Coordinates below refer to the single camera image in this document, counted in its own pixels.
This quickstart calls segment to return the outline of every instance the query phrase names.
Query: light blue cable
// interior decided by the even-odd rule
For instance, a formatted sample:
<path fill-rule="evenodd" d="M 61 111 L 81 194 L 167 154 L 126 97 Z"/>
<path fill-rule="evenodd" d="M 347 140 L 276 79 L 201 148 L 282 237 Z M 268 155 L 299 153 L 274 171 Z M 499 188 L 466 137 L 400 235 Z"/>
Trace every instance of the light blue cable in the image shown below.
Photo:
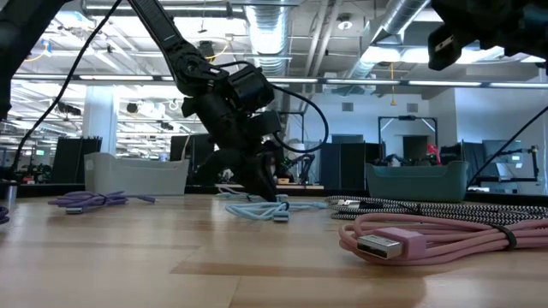
<path fill-rule="evenodd" d="M 254 204 L 227 204 L 226 210 L 231 214 L 247 219 L 271 220 L 279 214 L 285 214 L 289 218 L 289 211 L 291 210 L 325 209 L 326 207 L 323 202 L 260 202 Z"/>
<path fill-rule="evenodd" d="M 264 201 L 263 198 L 256 195 L 250 195 L 245 192 L 237 192 L 230 188 L 219 187 L 220 198 L 236 199 L 241 201 Z M 278 194 L 278 202 L 258 202 L 248 204 L 227 204 L 225 209 L 238 217 L 252 220 L 274 220 L 277 222 L 286 222 L 289 220 L 291 210 L 308 210 L 312 208 L 326 209 L 327 204 L 323 202 L 283 202 L 288 195 Z"/>
<path fill-rule="evenodd" d="M 249 202 L 261 202 L 265 201 L 262 197 L 257 195 L 252 195 L 246 192 L 237 192 L 233 189 L 227 188 L 227 187 L 219 187 L 219 193 L 217 194 L 217 197 L 219 198 L 226 198 L 231 200 L 240 200 L 240 201 L 249 201 Z M 288 195 L 286 194 L 278 194 L 276 195 L 276 199 L 278 202 L 284 201 Z"/>

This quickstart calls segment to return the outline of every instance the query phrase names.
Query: robotic arm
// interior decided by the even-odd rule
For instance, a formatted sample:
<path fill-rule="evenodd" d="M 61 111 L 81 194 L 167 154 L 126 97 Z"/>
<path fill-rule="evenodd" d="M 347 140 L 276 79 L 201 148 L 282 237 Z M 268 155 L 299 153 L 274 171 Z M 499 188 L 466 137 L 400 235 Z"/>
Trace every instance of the robotic arm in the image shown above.
<path fill-rule="evenodd" d="M 479 40 L 481 49 L 504 48 L 548 58 L 546 0 L 432 0 L 445 25 L 428 38 L 428 67 L 442 70 L 461 57 L 461 50 Z"/>
<path fill-rule="evenodd" d="M 0 13 L 0 119 L 9 111 L 9 83 L 39 36 L 66 0 L 10 0 Z M 213 184 L 217 174 L 230 168 L 234 179 L 249 193 L 276 201 L 276 185 L 269 166 L 271 152 L 262 137 L 281 130 L 276 111 L 253 116 L 274 98 L 272 85 L 259 68 L 247 66 L 229 75 L 186 41 L 158 0 L 128 0 L 164 54 L 176 86 L 185 98 L 183 115 L 196 114 L 219 146 L 202 165 L 197 181 Z"/>

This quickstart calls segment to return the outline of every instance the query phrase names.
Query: usb-a plug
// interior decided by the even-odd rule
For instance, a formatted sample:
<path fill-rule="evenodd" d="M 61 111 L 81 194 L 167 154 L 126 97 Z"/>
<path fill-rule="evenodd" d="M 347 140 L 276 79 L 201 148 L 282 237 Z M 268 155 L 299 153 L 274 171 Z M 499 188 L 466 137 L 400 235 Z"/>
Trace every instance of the usb-a plug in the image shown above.
<path fill-rule="evenodd" d="M 420 258 L 426 252 L 426 237 L 423 234 L 401 228 L 380 228 L 372 234 L 358 239 L 360 251 L 378 258 Z"/>

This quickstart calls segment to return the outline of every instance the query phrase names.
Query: pink usb cable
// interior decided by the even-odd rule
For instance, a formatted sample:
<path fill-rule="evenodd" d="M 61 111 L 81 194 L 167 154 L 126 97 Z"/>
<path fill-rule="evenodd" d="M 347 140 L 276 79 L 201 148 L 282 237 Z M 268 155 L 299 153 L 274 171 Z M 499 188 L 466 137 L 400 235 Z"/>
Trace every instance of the pink usb cable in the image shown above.
<path fill-rule="evenodd" d="M 515 236 L 515 243 L 511 243 L 508 235 L 502 230 L 480 223 L 403 214 L 365 214 L 357 217 L 354 224 L 339 229 L 339 245 L 342 249 L 374 264 L 432 265 L 479 252 L 504 250 L 513 244 L 515 247 L 512 248 L 548 247 L 546 228 L 548 219 L 522 221 L 504 226 L 502 229 L 508 230 L 509 236 Z M 394 258 L 377 257 L 376 253 L 381 252 L 378 250 L 378 243 L 371 246 L 359 243 L 362 240 L 370 240 L 368 238 L 381 240 L 382 247 L 401 245 L 401 252 Z"/>

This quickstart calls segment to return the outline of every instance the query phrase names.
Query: white plastic bin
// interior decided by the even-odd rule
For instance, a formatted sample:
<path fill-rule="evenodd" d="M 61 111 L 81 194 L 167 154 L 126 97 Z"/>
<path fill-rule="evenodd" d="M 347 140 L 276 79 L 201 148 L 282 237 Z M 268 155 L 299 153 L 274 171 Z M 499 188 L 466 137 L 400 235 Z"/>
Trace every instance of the white plastic bin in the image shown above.
<path fill-rule="evenodd" d="M 92 153 L 85 156 L 85 167 L 86 190 L 94 193 L 183 195 L 187 184 L 188 160 L 153 162 Z"/>

